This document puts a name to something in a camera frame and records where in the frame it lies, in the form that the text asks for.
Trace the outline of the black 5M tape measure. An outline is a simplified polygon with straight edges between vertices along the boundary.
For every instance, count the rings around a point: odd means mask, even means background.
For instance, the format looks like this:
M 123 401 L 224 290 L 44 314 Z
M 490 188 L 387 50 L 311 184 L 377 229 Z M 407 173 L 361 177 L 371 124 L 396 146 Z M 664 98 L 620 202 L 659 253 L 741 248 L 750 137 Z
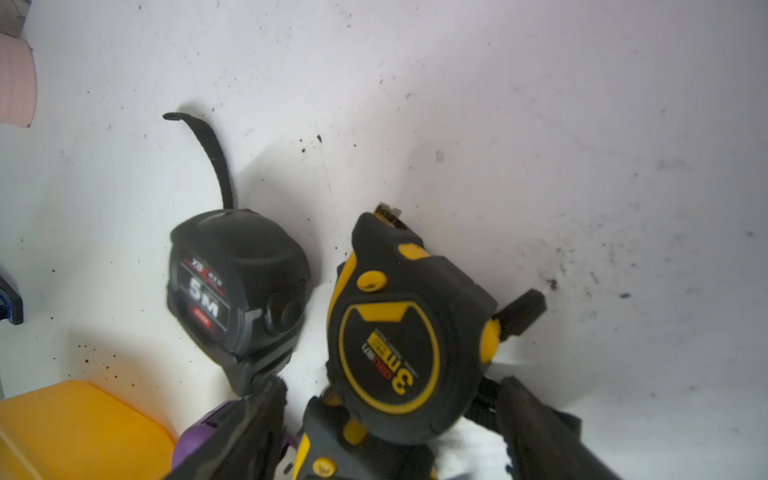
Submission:
M 308 258 L 278 223 L 236 207 L 223 149 L 206 121 L 182 112 L 163 117 L 190 128 L 223 203 L 171 231 L 167 305 L 233 392 L 245 397 L 290 361 L 310 293 Z

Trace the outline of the yellow plastic storage box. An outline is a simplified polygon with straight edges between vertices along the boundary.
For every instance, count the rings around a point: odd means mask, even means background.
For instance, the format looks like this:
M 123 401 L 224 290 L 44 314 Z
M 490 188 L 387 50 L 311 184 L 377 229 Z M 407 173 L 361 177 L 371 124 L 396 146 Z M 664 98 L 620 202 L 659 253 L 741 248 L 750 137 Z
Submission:
M 163 479 L 174 447 L 161 425 L 87 382 L 1 402 L 3 479 Z

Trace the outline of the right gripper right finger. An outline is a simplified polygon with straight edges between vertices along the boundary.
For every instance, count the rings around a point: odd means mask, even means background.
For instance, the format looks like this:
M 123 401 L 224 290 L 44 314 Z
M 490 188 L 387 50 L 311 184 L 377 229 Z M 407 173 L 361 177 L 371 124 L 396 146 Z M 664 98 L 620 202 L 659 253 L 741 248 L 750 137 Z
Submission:
M 513 479 L 616 479 L 545 404 L 519 380 L 500 383 L 496 418 Z

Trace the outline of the purple tape measure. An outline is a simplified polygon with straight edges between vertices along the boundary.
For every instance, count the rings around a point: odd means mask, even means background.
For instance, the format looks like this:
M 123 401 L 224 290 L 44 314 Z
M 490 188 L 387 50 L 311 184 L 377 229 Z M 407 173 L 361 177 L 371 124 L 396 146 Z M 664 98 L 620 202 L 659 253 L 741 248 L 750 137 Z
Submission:
M 198 450 L 234 412 L 241 400 L 229 400 L 219 404 L 217 407 L 207 412 L 194 424 L 187 428 L 179 437 L 175 446 L 171 470 L 179 467 L 183 461 Z M 282 440 L 280 445 L 279 462 L 276 468 L 277 479 L 287 479 L 294 473 L 296 465 L 298 443 L 293 435 L 286 429 L 282 430 Z

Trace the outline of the black yellow 3M tape measure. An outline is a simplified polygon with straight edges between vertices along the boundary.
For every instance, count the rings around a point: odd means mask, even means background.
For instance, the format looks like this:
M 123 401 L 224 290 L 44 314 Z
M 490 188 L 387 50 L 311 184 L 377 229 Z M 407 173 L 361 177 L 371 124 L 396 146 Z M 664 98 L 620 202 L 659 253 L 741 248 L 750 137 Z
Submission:
M 531 289 L 505 307 L 380 204 L 362 214 L 327 320 L 330 385 L 372 435 L 425 443 L 466 417 L 490 426 L 487 377 L 502 342 L 547 308 Z

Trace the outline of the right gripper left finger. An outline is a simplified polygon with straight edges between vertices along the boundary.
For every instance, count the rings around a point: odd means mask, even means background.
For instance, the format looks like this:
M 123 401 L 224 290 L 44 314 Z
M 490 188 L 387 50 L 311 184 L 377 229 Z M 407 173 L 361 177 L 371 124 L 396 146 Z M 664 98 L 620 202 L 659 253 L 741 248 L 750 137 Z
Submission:
M 231 414 L 169 479 L 272 479 L 283 450 L 287 386 L 270 377 L 238 401 Z

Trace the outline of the pink pen holder cup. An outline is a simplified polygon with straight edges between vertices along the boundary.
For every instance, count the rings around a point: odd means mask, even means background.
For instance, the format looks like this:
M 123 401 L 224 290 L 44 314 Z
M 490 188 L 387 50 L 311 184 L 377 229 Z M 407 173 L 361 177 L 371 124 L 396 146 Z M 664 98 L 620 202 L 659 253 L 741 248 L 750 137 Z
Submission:
M 28 128 L 37 102 L 37 76 L 32 49 L 20 38 L 1 35 L 1 123 Z

